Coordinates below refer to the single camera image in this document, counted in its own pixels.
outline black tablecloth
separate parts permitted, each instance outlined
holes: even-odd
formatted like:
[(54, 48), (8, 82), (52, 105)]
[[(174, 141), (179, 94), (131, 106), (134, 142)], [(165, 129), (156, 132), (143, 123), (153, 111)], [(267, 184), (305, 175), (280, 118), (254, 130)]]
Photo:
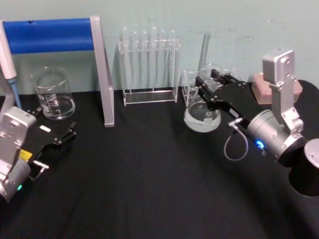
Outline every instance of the black tablecloth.
[[(319, 91), (301, 84), (296, 108), (311, 139), (319, 136)], [(216, 131), (196, 133), (184, 124), (181, 98), (125, 107), (116, 92), (116, 126), (104, 128), (99, 93), (74, 99), (70, 119), (38, 120), (60, 132), (76, 120), (78, 135), (43, 154), (50, 170), (1, 208), (0, 238), (319, 238), (319, 198), (294, 191), (288, 168), (252, 144), (244, 160), (225, 159), (228, 115)], [(35, 96), (21, 100), (24, 109), (37, 106)], [(244, 151), (236, 137), (234, 157)]]

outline light blue wall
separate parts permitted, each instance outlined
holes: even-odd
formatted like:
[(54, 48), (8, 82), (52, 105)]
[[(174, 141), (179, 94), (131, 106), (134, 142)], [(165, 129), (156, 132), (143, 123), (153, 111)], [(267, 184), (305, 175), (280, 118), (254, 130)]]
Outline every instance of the light blue wall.
[[(285, 47), (296, 51), (298, 78), (319, 86), (318, 7), (314, 0), (0, 0), (0, 17), (30, 20), (100, 15), (116, 88), (119, 79), (114, 53), (122, 27), (149, 29), (153, 25), (176, 30), (183, 70), (196, 70), (203, 34), (210, 31), (208, 61), (224, 68), (237, 67), (242, 79), (261, 71), (263, 54)], [(83, 61), (92, 59), (89, 53), (82, 56)], [(15, 57), (23, 81), (30, 72), (27, 58)], [(70, 80), (73, 91), (93, 89), (94, 83), (85, 82), (86, 78), (92, 81), (91, 73), (74, 71), (77, 75)], [(30, 93), (32, 87), (29, 82), (20, 83), (19, 90)]]

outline glass cylinder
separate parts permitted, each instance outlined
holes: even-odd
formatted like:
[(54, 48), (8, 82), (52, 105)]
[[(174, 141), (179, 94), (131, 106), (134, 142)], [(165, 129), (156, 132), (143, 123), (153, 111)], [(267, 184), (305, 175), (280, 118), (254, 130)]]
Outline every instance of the glass cylinder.
[[(219, 76), (211, 76), (211, 71), (215, 69), (221, 72), (221, 68), (215, 64), (205, 64), (200, 67), (198, 76), (204, 81), (211, 92), (214, 92), (220, 85), (216, 79)], [(198, 94), (198, 89), (188, 104), (184, 114), (186, 125), (197, 132), (210, 132), (215, 130), (220, 122), (220, 111), (211, 111), (208, 109), (206, 102)]]
[(63, 67), (44, 67), (30, 79), (48, 119), (62, 120), (73, 114), (75, 103)]

